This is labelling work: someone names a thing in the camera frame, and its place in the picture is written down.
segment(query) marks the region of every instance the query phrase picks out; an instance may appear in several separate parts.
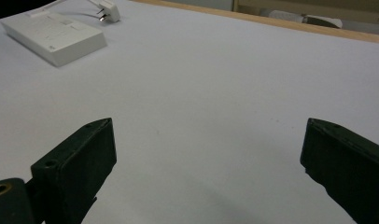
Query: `cable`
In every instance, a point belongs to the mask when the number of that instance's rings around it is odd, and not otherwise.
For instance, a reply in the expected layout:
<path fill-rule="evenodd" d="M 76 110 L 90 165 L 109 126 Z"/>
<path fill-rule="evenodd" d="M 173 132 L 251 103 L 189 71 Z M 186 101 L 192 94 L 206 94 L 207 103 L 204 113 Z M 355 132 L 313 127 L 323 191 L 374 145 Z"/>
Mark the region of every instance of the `cable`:
<path fill-rule="evenodd" d="M 44 5 L 43 7 L 39 7 L 39 8 L 36 8 L 34 10 L 31 10 L 30 12 L 27 13 L 27 15 L 30 16 L 30 17 L 35 17 L 35 16 L 42 15 L 45 12 L 48 12 L 47 11 L 48 8 L 56 6 L 56 5 L 58 5 L 58 4 L 60 4 L 61 2 L 64 2 L 64 1 L 66 1 L 66 0 L 56 0 L 56 1 L 53 1 L 53 2 L 51 2 L 49 4 Z"/>

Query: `white cable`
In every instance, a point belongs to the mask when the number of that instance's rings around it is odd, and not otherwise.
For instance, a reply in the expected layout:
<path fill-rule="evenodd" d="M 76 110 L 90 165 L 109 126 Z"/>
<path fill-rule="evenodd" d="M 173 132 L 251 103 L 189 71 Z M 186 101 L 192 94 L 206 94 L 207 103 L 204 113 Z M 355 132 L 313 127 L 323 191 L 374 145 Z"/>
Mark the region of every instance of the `white cable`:
<path fill-rule="evenodd" d="M 60 4 L 61 2 L 64 2 L 64 1 L 66 1 L 66 0 L 56 0 L 56 1 L 53 1 L 53 2 L 51 2 L 49 4 L 44 5 L 43 7 L 39 7 L 39 8 L 36 8 L 36 9 L 28 12 L 27 15 L 29 15 L 30 17 L 35 17 L 35 16 L 42 15 L 42 14 L 44 14 L 43 12 L 48 12 L 47 11 L 48 8 L 56 6 L 56 5 L 58 5 L 58 4 Z"/>
<path fill-rule="evenodd" d="M 91 2 L 92 4 L 96 5 L 97 7 L 100 7 L 100 4 L 94 0 L 88 0 L 89 2 Z"/>

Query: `white box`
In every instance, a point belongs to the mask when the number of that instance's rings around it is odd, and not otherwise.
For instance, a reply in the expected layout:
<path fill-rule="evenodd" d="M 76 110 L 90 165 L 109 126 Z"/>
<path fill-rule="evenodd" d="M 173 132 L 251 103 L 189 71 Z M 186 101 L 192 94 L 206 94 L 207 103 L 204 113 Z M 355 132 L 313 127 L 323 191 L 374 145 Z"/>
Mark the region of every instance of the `white box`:
<path fill-rule="evenodd" d="M 102 31 L 61 14 L 18 14 L 1 20 L 7 34 L 55 66 L 105 47 Z"/>

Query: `white table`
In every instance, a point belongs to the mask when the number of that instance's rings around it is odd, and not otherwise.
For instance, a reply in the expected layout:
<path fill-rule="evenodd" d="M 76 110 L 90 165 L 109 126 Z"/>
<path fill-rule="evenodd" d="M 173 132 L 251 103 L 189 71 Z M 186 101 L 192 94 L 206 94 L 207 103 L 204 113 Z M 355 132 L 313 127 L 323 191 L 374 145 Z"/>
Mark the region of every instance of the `white table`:
<path fill-rule="evenodd" d="M 117 4 L 109 25 L 87 1 L 51 9 L 108 44 L 60 68 L 0 24 L 0 180 L 112 118 L 118 163 L 83 223 L 354 223 L 300 155 L 308 118 L 379 144 L 379 44 Z"/>

